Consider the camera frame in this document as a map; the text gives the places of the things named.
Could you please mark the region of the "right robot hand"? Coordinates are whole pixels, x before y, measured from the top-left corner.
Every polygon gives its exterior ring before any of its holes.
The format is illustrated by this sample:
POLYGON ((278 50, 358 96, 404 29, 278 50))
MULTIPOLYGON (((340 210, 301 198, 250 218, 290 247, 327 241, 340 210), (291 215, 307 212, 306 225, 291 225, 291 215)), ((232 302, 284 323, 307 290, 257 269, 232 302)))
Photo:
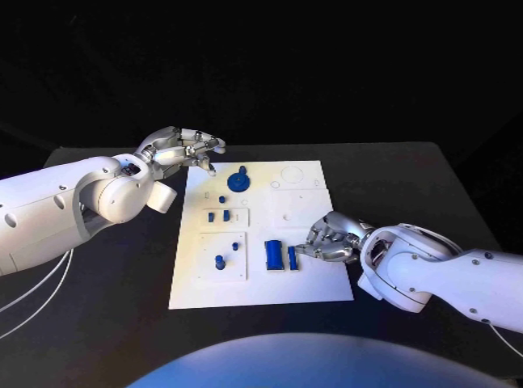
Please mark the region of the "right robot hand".
POLYGON ((330 263, 353 263, 374 232, 375 228, 363 220, 330 211, 310 227, 306 242, 294 246, 296 254, 330 263))

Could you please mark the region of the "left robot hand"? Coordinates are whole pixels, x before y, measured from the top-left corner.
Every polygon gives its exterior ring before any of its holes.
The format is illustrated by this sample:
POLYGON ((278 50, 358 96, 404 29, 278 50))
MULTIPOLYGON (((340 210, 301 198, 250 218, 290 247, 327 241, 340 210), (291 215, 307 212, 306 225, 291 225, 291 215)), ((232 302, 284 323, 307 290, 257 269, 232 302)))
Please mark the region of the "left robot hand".
POLYGON ((199 167, 209 176, 216 175, 209 152, 224 154, 226 142, 195 129, 169 126, 153 132, 133 153, 147 164, 154 180, 163 180, 182 167, 199 167))

